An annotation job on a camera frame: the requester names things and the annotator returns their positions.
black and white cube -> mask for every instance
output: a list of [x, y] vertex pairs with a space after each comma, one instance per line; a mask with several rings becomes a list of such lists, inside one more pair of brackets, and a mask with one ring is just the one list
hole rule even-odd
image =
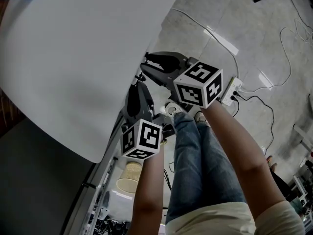
[[121, 136], [123, 157], [147, 159], [159, 153], [162, 127], [140, 119]]
[[174, 85], [180, 102], [207, 108], [223, 91], [223, 70], [198, 61]]

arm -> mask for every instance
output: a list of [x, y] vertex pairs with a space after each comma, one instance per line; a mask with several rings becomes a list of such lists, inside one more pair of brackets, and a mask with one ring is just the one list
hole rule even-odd
[[262, 150], [248, 131], [218, 101], [202, 112], [234, 167], [253, 218], [284, 201]]
[[143, 163], [128, 235], [157, 235], [163, 211], [164, 148]]

leg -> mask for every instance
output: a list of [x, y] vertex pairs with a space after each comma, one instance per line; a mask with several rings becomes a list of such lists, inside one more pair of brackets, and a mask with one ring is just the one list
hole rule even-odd
[[204, 122], [197, 123], [202, 139], [203, 200], [207, 206], [246, 202], [235, 171], [215, 137]]
[[305, 165], [308, 167], [308, 169], [310, 170], [310, 172], [313, 174], [313, 163], [309, 160], [305, 161]]
[[166, 223], [201, 207], [201, 138], [196, 123], [184, 112], [175, 114], [174, 181]]
[[287, 185], [284, 180], [282, 180], [280, 177], [278, 177], [272, 169], [269, 169], [269, 170], [273, 176], [275, 183], [277, 184], [278, 188], [282, 192], [285, 199], [289, 202], [292, 201], [293, 199], [295, 199], [297, 196], [290, 189], [289, 185]]

sneaker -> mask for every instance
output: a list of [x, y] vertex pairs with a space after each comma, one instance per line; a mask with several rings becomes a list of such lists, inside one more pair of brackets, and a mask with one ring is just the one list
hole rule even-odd
[[173, 118], [175, 114], [179, 112], [183, 112], [183, 110], [178, 104], [170, 102], [165, 105], [165, 113], [167, 116]]
[[272, 156], [272, 155], [268, 156], [268, 158], [266, 159], [267, 163], [270, 163], [270, 161], [271, 161], [272, 159], [273, 159], [273, 156]]
[[270, 168], [272, 169], [273, 172], [275, 172], [276, 167], [277, 167], [277, 163], [273, 164]]
[[201, 122], [206, 123], [206, 118], [201, 111], [197, 112], [197, 114], [195, 115], [195, 122], [196, 123], [201, 123]]

electrical outlet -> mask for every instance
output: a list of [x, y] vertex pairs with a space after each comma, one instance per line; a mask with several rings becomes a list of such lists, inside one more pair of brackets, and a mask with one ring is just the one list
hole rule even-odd
[[233, 102], [232, 99], [230, 99], [231, 96], [233, 96], [234, 91], [242, 86], [242, 81], [240, 81], [237, 77], [233, 77], [227, 87], [227, 90], [225, 91], [223, 97], [222, 97], [222, 103], [230, 106]]

